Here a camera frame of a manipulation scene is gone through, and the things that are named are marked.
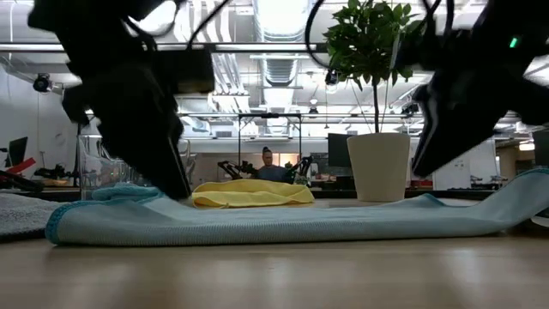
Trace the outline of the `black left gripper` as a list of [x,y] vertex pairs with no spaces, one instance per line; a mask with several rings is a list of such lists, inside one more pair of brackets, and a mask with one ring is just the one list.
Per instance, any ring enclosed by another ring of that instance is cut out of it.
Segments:
[[[169,198],[187,199],[190,185],[178,151],[183,126],[174,99],[182,91],[183,58],[155,55],[118,64],[70,61],[68,68],[81,79],[63,95],[70,121],[88,126],[86,111],[92,111],[112,155]],[[143,123],[145,131],[128,133],[134,121]]]

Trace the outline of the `clear plastic bin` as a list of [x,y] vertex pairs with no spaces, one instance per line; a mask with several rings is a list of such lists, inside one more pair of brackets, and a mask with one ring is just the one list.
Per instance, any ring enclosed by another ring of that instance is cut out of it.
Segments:
[[111,142],[106,142],[98,134],[80,135],[78,150],[83,199],[90,199],[99,188],[112,187],[117,183],[153,186],[123,159],[111,154]]

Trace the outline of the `person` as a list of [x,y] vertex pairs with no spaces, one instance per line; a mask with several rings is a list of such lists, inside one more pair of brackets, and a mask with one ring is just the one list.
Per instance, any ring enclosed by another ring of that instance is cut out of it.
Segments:
[[285,167],[273,163],[273,153],[268,147],[262,149],[263,166],[257,170],[256,178],[274,182],[290,182],[290,173]]

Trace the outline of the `green leafy plant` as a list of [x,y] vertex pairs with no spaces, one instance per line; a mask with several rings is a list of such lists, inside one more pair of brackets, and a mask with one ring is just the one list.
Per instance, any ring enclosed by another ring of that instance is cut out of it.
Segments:
[[398,45],[424,29],[416,20],[411,6],[395,6],[382,1],[348,0],[333,14],[336,24],[323,34],[329,55],[329,70],[337,72],[339,82],[350,81],[363,89],[372,88],[374,97],[374,131],[382,129],[378,104],[378,87],[382,82],[396,84],[409,79],[413,71],[394,64]]

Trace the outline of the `black background monitor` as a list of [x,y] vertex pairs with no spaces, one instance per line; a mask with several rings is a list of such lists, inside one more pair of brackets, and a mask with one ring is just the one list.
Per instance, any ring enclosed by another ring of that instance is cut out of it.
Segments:
[[24,161],[28,138],[22,137],[9,142],[6,167],[14,167]]

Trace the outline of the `red angled bar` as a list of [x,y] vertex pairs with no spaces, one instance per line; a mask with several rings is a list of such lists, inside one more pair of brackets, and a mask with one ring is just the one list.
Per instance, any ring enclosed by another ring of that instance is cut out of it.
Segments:
[[7,173],[21,174],[23,171],[36,163],[34,158],[28,158],[18,165],[12,166],[6,170]]

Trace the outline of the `dark background screen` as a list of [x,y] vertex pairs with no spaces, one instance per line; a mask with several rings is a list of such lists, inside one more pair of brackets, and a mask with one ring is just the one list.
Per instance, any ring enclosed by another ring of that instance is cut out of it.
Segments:
[[351,161],[348,152],[347,139],[351,135],[328,134],[328,156],[331,167],[350,167]]

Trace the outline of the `white tall appliance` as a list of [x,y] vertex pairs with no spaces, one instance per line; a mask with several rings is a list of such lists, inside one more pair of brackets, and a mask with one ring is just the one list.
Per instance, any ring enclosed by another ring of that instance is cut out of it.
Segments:
[[432,174],[433,189],[435,191],[467,189],[471,185],[470,176],[470,158],[466,153]]

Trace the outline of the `grey microfiber towel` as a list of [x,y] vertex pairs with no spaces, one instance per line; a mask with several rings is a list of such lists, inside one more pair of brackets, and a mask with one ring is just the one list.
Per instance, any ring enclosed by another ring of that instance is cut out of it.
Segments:
[[43,239],[53,211],[63,203],[0,193],[0,243]]

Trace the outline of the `white plant pot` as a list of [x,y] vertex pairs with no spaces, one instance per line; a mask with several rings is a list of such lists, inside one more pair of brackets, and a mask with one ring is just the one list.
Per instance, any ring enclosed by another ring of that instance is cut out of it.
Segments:
[[392,203],[405,196],[411,139],[401,133],[373,133],[347,139],[358,200]]

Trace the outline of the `light blue microfiber towel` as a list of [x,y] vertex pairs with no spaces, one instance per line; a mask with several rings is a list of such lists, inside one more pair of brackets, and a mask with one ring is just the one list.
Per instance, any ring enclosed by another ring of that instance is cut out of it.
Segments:
[[497,233],[549,209],[549,169],[526,171],[483,201],[447,204],[431,194],[378,206],[197,209],[167,196],[93,199],[55,209],[55,245],[181,246],[473,237]]

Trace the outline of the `yellow microfiber towel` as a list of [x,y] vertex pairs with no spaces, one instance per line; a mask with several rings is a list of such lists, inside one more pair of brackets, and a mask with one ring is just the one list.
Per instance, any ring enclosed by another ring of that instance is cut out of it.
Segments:
[[315,201],[305,185],[260,179],[204,183],[195,188],[191,197],[195,207],[210,209],[278,207]]

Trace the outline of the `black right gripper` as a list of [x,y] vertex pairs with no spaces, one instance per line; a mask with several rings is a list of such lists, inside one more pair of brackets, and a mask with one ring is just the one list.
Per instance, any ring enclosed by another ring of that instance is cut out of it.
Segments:
[[412,169],[420,177],[493,136],[509,111],[524,124],[549,124],[549,87],[503,68],[436,68],[418,102],[425,123]]

